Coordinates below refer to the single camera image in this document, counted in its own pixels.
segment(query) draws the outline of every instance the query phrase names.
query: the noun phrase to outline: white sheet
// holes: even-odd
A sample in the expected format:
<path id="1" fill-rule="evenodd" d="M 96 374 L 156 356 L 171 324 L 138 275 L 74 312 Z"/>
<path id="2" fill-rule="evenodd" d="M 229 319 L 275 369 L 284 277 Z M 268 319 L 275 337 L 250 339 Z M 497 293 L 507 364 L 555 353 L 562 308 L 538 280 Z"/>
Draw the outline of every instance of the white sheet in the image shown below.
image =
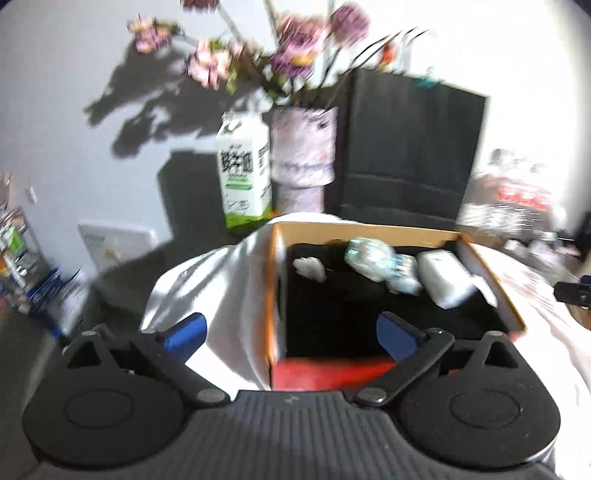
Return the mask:
<path id="1" fill-rule="evenodd" d="M 275 221 L 342 222 L 334 216 L 293 213 Z M 269 389 L 264 331 L 264 264 L 271 227 L 166 272 L 156 283 L 141 328 L 164 330 L 193 312 L 208 323 L 207 342 L 187 365 L 227 391 Z M 579 325 L 552 288 L 529 268 L 480 245 L 527 325 L 515 344 L 556 401 L 561 428 L 553 453 L 565 480 L 591 479 L 591 332 Z"/>

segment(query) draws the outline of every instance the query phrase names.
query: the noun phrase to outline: metal screw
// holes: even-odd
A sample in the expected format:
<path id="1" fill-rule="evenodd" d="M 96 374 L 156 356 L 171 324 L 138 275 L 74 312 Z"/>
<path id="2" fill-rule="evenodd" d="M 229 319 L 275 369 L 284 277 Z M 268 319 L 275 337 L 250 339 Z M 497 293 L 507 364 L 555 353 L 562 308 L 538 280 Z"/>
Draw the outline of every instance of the metal screw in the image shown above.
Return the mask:
<path id="1" fill-rule="evenodd" d="M 360 390 L 357 396 L 370 403 L 382 403 L 388 394 L 381 388 L 368 387 Z"/>
<path id="2" fill-rule="evenodd" d="M 197 399 L 203 403 L 220 403 L 226 399 L 226 394 L 219 388 L 205 388 L 197 394 Z"/>

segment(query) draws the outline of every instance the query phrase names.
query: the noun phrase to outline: green label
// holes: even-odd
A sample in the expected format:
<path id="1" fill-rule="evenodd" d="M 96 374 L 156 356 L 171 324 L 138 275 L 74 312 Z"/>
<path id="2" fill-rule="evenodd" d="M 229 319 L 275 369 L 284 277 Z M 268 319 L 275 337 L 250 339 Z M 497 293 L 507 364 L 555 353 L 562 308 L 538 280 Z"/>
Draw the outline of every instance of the green label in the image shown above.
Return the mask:
<path id="1" fill-rule="evenodd" d="M 252 185 L 243 185 L 241 183 L 226 183 L 229 190 L 252 190 Z"/>
<path id="2" fill-rule="evenodd" d="M 244 225 L 246 223 L 257 222 L 259 220 L 263 220 L 265 218 L 271 217 L 271 202 L 265 208 L 265 211 L 262 215 L 256 216 L 249 216 L 249 215 L 238 215 L 237 213 L 227 213 L 226 214 L 226 227 L 233 228 L 238 225 Z"/>

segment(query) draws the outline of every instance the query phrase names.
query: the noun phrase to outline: purple flower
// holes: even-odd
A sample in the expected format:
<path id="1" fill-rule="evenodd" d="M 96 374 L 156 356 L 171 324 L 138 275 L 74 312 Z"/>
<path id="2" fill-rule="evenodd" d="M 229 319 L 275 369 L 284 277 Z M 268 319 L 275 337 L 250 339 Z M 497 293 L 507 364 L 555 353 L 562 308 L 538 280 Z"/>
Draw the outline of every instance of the purple flower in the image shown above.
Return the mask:
<path id="1" fill-rule="evenodd" d="M 162 45 L 170 43 L 173 35 L 170 27 L 158 25 L 155 19 L 146 17 L 127 23 L 133 33 L 135 48 L 140 53 L 152 53 Z"/>
<path id="2" fill-rule="evenodd" d="M 342 47 L 352 47 L 369 34 L 369 17 L 356 4 L 344 4 L 330 16 L 332 33 Z"/>
<path id="3" fill-rule="evenodd" d="M 219 0 L 181 0 L 181 5 L 185 10 L 207 11 L 215 10 Z"/>
<path id="4" fill-rule="evenodd" d="M 289 78 L 309 77 L 312 73 L 312 65 L 293 65 L 290 55 L 282 51 L 274 53 L 269 62 L 274 72 L 281 73 Z"/>
<path id="5" fill-rule="evenodd" d="M 230 52 L 211 50 L 206 38 L 199 39 L 195 53 L 185 61 L 185 73 L 205 88 L 217 90 L 221 80 L 228 80 L 230 73 Z"/>
<path id="6" fill-rule="evenodd" d="M 294 14 L 281 17 L 277 30 L 280 50 L 291 58 L 290 62 L 295 66 L 307 66 L 314 62 L 329 34 L 323 19 L 299 18 Z"/>

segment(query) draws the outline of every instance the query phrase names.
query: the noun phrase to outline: pink vase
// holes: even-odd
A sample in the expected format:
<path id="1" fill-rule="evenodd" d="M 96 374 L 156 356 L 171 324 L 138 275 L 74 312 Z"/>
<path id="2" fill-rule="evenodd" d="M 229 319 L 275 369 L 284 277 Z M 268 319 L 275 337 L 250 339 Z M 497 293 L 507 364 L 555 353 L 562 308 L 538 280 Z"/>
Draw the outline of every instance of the pink vase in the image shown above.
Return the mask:
<path id="1" fill-rule="evenodd" d="M 336 108 L 279 108 L 271 135 L 279 214 L 324 211 L 324 185 L 335 179 Z"/>

